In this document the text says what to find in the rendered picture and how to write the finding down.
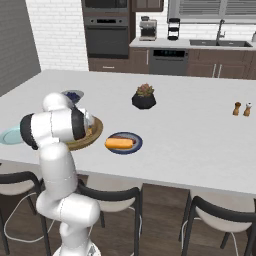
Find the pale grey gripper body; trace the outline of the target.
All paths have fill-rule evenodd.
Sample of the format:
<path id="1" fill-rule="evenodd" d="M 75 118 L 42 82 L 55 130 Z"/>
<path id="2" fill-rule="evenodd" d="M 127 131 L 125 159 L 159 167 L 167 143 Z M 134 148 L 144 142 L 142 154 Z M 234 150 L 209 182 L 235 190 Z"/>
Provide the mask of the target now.
<path id="1" fill-rule="evenodd" d="M 92 135 L 93 134 L 93 126 L 95 123 L 94 116 L 90 112 L 85 111 L 84 120 L 85 120 L 86 134 Z"/>

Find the brown wooden bowl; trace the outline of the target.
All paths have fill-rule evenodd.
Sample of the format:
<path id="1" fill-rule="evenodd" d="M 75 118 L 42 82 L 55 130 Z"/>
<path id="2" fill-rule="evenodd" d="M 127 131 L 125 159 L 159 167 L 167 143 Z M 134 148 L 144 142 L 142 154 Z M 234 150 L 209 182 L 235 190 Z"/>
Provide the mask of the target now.
<path id="1" fill-rule="evenodd" d="M 67 142 L 70 151 L 83 149 L 94 143 L 103 131 L 103 123 L 97 117 L 94 118 L 94 124 L 86 132 L 86 136 L 82 139 Z"/>

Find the orange bun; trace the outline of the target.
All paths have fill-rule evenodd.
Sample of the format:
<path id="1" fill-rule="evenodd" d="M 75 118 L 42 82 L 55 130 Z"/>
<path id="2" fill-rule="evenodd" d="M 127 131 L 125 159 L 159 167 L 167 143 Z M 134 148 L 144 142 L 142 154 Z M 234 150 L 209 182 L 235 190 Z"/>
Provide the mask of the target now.
<path id="1" fill-rule="evenodd" d="M 133 141 L 125 138 L 108 138 L 105 146 L 110 149 L 129 149 L 133 146 Z"/>

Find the dark red sausage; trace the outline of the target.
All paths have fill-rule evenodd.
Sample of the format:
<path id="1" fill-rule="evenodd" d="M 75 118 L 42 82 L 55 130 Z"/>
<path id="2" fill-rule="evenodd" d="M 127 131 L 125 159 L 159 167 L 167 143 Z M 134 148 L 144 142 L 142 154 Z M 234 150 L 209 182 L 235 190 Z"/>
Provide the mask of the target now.
<path id="1" fill-rule="evenodd" d="M 136 139 L 134 138 L 130 138 L 130 137 L 127 137 L 127 136 L 122 136 L 122 135 L 113 135 L 113 136 L 110 136 L 109 138 L 116 138 L 116 139 L 129 139 L 133 142 L 133 144 L 136 143 Z"/>

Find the blue rimmed plate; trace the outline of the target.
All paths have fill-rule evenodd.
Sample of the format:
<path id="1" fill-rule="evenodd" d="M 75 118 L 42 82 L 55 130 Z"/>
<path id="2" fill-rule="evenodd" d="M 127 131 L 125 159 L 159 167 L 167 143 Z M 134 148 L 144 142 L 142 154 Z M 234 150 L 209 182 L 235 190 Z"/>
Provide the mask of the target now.
<path id="1" fill-rule="evenodd" d="M 129 149 L 117 149 L 117 148 L 110 149 L 110 151 L 113 152 L 113 153 L 121 154 L 121 155 L 132 154 L 132 153 L 135 153 L 136 151 L 138 151 L 142 147 L 143 140 L 137 134 L 134 134 L 134 133 L 131 133 L 131 132 L 117 132 L 117 133 L 114 133 L 110 136 L 113 136 L 113 135 L 122 135 L 122 136 L 127 136 L 127 137 L 130 137 L 130 138 L 136 139 L 136 143 L 133 144 L 133 146 L 131 148 L 129 148 Z"/>

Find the light teal plate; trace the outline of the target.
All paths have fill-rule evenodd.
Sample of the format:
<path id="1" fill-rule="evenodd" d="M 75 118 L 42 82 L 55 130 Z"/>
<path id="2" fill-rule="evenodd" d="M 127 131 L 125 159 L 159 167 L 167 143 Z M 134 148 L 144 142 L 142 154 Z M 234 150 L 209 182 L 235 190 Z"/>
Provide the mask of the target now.
<path id="1" fill-rule="evenodd" d="M 16 145 L 23 143 L 20 134 L 20 126 L 9 128 L 0 134 L 0 143 L 5 145 Z"/>

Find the plant in black pot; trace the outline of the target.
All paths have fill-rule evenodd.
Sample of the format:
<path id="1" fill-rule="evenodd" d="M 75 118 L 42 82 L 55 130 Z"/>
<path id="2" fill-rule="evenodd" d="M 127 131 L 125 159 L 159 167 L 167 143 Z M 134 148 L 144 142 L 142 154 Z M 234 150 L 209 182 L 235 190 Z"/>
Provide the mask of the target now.
<path id="1" fill-rule="evenodd" d="M 156 104 L 154 88 L 148 83 L 142 84 L 132 97 L 132 104 L 138 109 L 150 109 Z"/>

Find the brown cupboard run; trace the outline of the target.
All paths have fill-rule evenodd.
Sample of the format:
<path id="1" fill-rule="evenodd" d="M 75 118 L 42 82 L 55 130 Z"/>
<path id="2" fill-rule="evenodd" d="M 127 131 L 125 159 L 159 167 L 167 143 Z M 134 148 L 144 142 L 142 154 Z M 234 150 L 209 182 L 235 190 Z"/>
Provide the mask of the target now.
<path id="1" fill-rule="evenodd" d="M 149 49 L 131 47 L 128 59 L 89 58 L 90 71 L 115 73 L 149 73 Z"/>
<path id="2" fill-rule="evenodd" d="M 187 75 L 193 77 L 246 79 L 253 51 L 191 49 Z"/>

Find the black and cream stool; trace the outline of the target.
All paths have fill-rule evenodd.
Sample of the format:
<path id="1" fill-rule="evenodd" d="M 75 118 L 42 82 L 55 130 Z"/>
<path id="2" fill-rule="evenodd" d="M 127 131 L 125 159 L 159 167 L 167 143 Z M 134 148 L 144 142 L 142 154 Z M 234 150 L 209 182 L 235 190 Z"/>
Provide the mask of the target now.
<path id="1" fill-rule="evenodd" d="M 229 235 L 250 228 L 251 232 L 244 256 L 251 255 L 256 239 L 256 209 L 253 198 L 242 199 L 241 197 L 191 190 L 188 194 L 179 235 L 179 240 L 182 242 L 181 256 L 187 256 L 195 219 L 200 219 L 210 227 L 225 233 L 221 249 L 225 248 Z"/>
<path id="2" fill-rule="evenodd" d="M 38 178 L 36 177 L 36 175 L 32 172 L 29 171 L 25 171 L 25 172 L 20 172 L 20 173 L 12 173 L 12 174 L 0 174 L 0 184 L 17 184 L 17 183 L 22 183 L 25 181 L 31 181 L 33 182 L 33 185 L 29 186 L 26 189 L 23 189 L 20 193 L 26 193 L 31 189 L 34 189 L 34 194 L 36 194 L 37 196 L 40 195 L 41 193 L 41 182 L 38 180 Z M 5 248 L 5 252 L 7 255 L 10 254 L 9 251 L 9 245 L 8 245 L 8 241 L 7 239 L 13 239 L 12 237 L 10 237 L 7 233 L 6 233 L 6 226 L 7 226 L 7 222 L 10 220 L 10 218 L 12 217 L 13 213 L 10 214 L 10 216 L 7 218 L 6 221 L 3 220 L 2 217 L 2 212 L 0 209 L 0 233 L 2 236 L 2 241 L 3 241 L 3 245 Z M 41 239 L 44 240 L 45 243 L 45 249 L 46 249 L 46 256 L 52 256 L 51 255 L 51 249 L 50 249 L 50 242 L 49 242 L 49 237 L 48 237 L 48 229 L 47 229 L 47 223 L 46 223 L 46 218 L 42 215 L 40 215 L 40 219 L 41 219 L 41 226 L 42 226 L 42 231 L 43 231 L 43 236 L 36 239 L 35 241 L 39 241 Z"/>
<path id="3" fill-rule="evenodd" d="M 85 196 L 96 199 L 100 205 L 101 227 L 105 227 L 104 213 L 121 212 L 128 208 L 135 211 L 134 252 L 131 256 L 139 256 L 139 241 L 142 233 L 142 182 L 124 182 L 114 178 L 103 181 L 88 177 L 87 183 L 78 181 L 78 191 Z"/>

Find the dark grey dishwasher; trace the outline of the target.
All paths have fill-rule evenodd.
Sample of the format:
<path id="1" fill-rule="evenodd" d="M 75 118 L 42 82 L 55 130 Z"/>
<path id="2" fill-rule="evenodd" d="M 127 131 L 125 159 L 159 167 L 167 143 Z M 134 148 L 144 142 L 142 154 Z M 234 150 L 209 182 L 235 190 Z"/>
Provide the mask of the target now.
<path id="1" fill-rule="evenodd" d="M 185 76 L 187 64 L 187 49 L 153 48 L 150 50 L 150 74 Z"/>

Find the silver coffee machine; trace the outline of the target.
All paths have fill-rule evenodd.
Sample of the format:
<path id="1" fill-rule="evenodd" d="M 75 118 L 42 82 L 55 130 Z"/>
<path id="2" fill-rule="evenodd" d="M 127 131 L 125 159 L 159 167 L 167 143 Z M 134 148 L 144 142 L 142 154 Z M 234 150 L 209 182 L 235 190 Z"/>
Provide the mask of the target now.
<path id="1" fill-rule="evenodd" d="M 157 38 L 157 21 L 148 16 L 142 16 L 139 24 L 140 41 L 155 41 Z"/>

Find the dark grey sink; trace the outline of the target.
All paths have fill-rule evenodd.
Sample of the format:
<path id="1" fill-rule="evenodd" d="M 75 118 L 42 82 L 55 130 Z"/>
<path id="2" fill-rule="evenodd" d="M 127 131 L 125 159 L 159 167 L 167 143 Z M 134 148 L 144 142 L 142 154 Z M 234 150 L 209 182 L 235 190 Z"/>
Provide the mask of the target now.
<path id="1" fill-rule="evenodd" d="M 222 46 L 222 47 L 252 47 L 247 41 L 216 41 L 216 40 L 189 40 L 190 45 L 194 46 Z"/>

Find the brown white-topped salt shaker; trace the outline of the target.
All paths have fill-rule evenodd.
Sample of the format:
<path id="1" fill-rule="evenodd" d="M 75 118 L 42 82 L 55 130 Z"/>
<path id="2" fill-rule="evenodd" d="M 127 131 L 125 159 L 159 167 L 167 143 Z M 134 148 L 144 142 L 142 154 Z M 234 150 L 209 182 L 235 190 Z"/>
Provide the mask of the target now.
<path id="1" fill-rule="evenodd" d="M 246 109 L 245 109 L 245 111 L 243 113 L 244 116 L 246 116 L 246 117 L 250 116 L 251 107 L 252 107 L 252 103 L 251 102 L 246 103 Z"/>

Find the grey window blinds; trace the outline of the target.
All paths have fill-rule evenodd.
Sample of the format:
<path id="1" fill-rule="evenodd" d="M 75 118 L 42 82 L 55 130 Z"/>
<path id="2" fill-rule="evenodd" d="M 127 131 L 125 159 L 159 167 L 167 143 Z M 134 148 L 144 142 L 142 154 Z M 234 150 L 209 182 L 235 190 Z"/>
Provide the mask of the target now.
<path id="1" fill-rule="evenodd" d="M 168 18 L 183 22 L 256 23 L 256 0 L 169 0 Z"/>

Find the brown wall cupboard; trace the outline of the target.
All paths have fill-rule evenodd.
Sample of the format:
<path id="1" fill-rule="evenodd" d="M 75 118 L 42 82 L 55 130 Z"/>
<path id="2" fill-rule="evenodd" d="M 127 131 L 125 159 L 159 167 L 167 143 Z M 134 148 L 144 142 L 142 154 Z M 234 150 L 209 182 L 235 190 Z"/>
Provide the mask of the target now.
<path id="1" fill-rule="evenodd" d="M 133 12 L 162 12 L 164 0 L 132 0 Z"/>

